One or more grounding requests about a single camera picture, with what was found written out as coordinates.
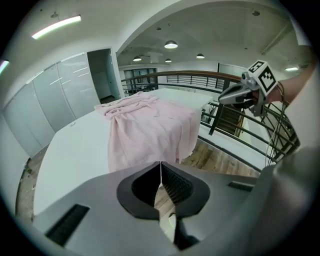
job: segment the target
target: wire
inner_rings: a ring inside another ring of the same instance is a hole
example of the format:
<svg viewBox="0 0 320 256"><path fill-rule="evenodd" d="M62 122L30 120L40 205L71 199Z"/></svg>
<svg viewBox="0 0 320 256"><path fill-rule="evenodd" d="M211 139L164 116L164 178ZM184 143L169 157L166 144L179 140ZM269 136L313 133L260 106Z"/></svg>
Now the wire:
<svg viewBox="0 0 320 256"><path fill-rule="evenodd" d="M278 86L278 90L280 91L280 94L281 94L281 99L282 99L282 110L281 110L281 114L280 114L280 119L278 121L278 125L277 125L277 138L276 138L276 142L275 142L275 145L274 145L274 148L273 148L273 153L271 153L271 158L269 158L269 165L271 164L271 161L276 153L276 148L277 148L277 145L278 145L278 142L279 142L279 139L280 139L280 129L281 129L281 124L282 124L282 120L283 120L283 117L284 117L284 113L285 113L285 104L283 103L284 102L284 99L285 99L285 95L284 95L284 87L282 85L281 82L279 82L279 84L281 85L282 87L282 92L280 91L280 87Z"/></svg>
<svg viewBox="0 0 320 256"><path fill-rule="evenodd" d="M281 110L281 113L280 113L280 119L276 125L276 128L274 129L273 133L272 133L272 136L270 138L270 141L268 143L268 146L266 148L266 152L265 152L265 159L264 159L264 165L265 166L269 166L272 162L272 159L274 158L274 155L276 153L276 148L277 148L277 145L278 145L278 142L279 142L279 133L280 133L280 128L281 128L281 122L282 122L282 118L284 116L284 113L285 113L285 105L284 105L284 101L285 101L285 90L284 90L284 86L282 85L281 82L278 82L278 84L276 85L277 89L279 90L280 92L280 95L281 95L281 101L282 101L282 110ZM277 135L277 138L274 139L273 141L273 137L274 135L278 133ZM271 150L271 153L270 153L270 156L269 156L269 160L268 160L268 164L267 164L267 156L268 156L268 150L269 150L269 147L270 147L270 144L271 142L273 142L273 147L272 147L272 150Z"/></svg>
<svg viewBox="0 0 320 256"><path fill-rule="evenodd" d="M283 86L282 86L282 91L280 90L280 87L279 87L278 85L277 85L277 88L278 88L278 90L279 90L279 92L280 92L280 94L281 94L281 99L282 99L282 102L283 102L283 101L284 101L284 90L283 90ZM282 122L282 118L283 118L284 111L285 111L284 107L285 107L285 105L283 104L283 105L282 105L281 114L280 114L280 119L279 119L279 121L278 121L278 123L277 123L277 126L276 126L275 130L274 130L275 133L278 133L278 135L277 135L277 138L274 139L274 141L273 141L273 147L272 147L272 150L271 150L270 158L269 158L269 160L268 160L268 166L271 164L272 159L274 158L274 155L275 155L275 153L276 153L276 148L277 148L277 145L278 145L278 142L279 142L279 133L280 133L280 128L281 128L281 122Z"/></svg>

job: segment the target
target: ceiling beam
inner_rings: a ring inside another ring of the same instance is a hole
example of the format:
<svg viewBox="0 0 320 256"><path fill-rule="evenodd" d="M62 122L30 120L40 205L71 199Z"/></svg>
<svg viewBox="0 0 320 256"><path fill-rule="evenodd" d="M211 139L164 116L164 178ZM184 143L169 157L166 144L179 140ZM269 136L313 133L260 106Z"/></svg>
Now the ceiling beam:
<svg viewBox="0 0 320 256"><path fill-rule="evenodd" d="M283 29L271 40L271 42L261 51L261 55L266 55L275 45L277 45L291 30L293 26L289 20Z"/></svg>

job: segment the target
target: wooden handrail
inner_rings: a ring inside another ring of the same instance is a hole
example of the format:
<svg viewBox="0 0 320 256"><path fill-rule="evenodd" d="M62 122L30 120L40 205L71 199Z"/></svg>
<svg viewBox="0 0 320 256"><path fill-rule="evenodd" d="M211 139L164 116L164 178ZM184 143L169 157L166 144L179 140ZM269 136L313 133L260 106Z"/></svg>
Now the wooden handrail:
<svg viewBox="0 0 320 256"><path fill-rule="evenodd" d="M240 76L235 76L235 75L226 74L226 73L219 73L219 72L212 72L212 71L199 71L199 70L181 70L181 71L163 71L163 72L144 74L144 75L123 79L121 80L121 82L126 82L133 79L163 77L163 76L199 76L199 77L206 77L206 78L228 79L232 82L240 82L241 80Z"/></svg>

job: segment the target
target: staircase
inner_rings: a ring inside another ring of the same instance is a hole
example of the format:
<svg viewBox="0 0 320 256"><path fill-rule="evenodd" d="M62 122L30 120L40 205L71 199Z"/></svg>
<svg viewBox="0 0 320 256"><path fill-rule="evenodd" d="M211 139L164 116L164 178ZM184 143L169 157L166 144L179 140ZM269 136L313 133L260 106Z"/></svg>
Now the staircase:
<svg viewBox="0 0 320 256"><path fill-rule="evenodd" d="M235 109L235 110L238 110L236 108L234 108L233 106L231 105L228 105L227 106L228 108L230 109ZM220 119L219 119L219 122L217 124L217 128L227 132L227 133L230 133L232 135L236 135L237 137L239 136L238 135L238 132L237 132L237 128L233 125L231 125L230 123L233 123L235 125L238 125L239 124L239 121L240 121L240 118L241 118L241 115L232 111L232 110L229 110L227 108L223 108L222 109L222 112L221 112L221 116L220 116Z"/></svg>

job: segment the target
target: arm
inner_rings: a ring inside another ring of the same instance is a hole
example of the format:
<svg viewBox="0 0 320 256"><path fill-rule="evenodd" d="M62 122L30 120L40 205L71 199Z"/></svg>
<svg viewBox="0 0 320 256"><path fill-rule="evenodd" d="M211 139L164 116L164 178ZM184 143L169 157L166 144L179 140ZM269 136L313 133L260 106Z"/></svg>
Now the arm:
<svg viewBox="0 0 320 256"><path fill-rule="evenodd" d="M298 95L301 89L305 86L306 82L308 81L311 74L315 70L317 57L313 52L312 48L310 47L309 49L311 53L311 64L298 76L280 81L283 85L284 100L286 102L291 103L295 99L295 97ZM277 88L274 88L267 97L267 103L281 102L281 101L282 99L281 99L279 90Z"/></svg>

